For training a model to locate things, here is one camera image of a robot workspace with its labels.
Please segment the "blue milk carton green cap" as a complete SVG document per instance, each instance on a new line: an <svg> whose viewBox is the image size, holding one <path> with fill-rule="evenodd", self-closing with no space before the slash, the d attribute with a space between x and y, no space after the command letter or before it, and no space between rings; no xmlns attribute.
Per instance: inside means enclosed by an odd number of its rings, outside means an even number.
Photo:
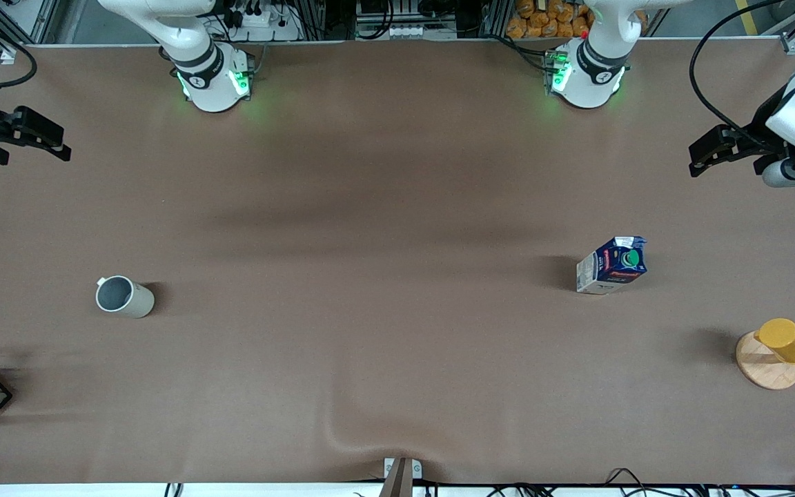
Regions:
<svg viewBox="0 0 795 497"><path fill-rule="evenodd" d="M576 290L584 295L609 295L644 275L647 268L640 236L615 236L578 262Z"/></svg>

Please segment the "white mug grey inside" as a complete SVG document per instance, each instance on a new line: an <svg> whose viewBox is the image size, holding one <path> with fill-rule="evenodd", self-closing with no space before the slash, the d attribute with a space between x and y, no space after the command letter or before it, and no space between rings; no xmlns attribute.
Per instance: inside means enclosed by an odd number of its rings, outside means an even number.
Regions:
<svg viewBox="0 0 795 497"><path fill-rule="evenodd" d="M155 296L148 287L139 285L129 277L113 275L97 280L95 301L101 311L139 319L152 311Z"/></svg>

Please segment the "yellow plastic cup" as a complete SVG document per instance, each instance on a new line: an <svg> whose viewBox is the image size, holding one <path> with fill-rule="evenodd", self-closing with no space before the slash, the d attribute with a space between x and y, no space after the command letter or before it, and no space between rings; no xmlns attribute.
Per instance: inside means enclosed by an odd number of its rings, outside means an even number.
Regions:
<svg viewBox="0 0 795 497"><path fill-rule="evenodd" d="M779 361L795 365L795 322L770 319L754 332L754 339L771 350Z"/></svg>

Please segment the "round wooden cup stand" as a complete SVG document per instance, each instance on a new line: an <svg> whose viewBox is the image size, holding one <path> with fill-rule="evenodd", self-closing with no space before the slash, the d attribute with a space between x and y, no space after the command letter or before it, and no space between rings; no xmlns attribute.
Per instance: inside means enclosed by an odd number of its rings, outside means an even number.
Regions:
<svg viewBox="0 0 795 497"><path fill-rule="evenodd" d="M755 339L754 331L737 342L733 355L739 371L753 384L766 390L779 391L795 384L795 364L782 362L772 349Z"/></svg>

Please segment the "pile of orange packets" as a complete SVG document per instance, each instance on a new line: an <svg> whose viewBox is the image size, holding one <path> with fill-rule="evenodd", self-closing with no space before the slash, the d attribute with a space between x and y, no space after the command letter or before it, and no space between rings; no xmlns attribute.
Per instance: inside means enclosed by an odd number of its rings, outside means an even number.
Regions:
<svg viewBox="0 0 795 497"><path fill-rule="evenodd" d="M493 34L521 38L607 38L631 42L640 37L646 10L660 0L511 0L502 26Z"/></svg>

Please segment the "grey metal table clamp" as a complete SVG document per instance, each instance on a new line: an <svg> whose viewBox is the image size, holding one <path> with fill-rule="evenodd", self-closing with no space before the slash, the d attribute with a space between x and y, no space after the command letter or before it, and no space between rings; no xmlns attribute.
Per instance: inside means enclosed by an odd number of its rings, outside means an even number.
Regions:
<svg viewBox="0 0 795 497"><path fill-rule="evenodd" d="M422 479L419 460L400 457L384 459L384 484L379 497L413 497L414 482Z"/></svg>

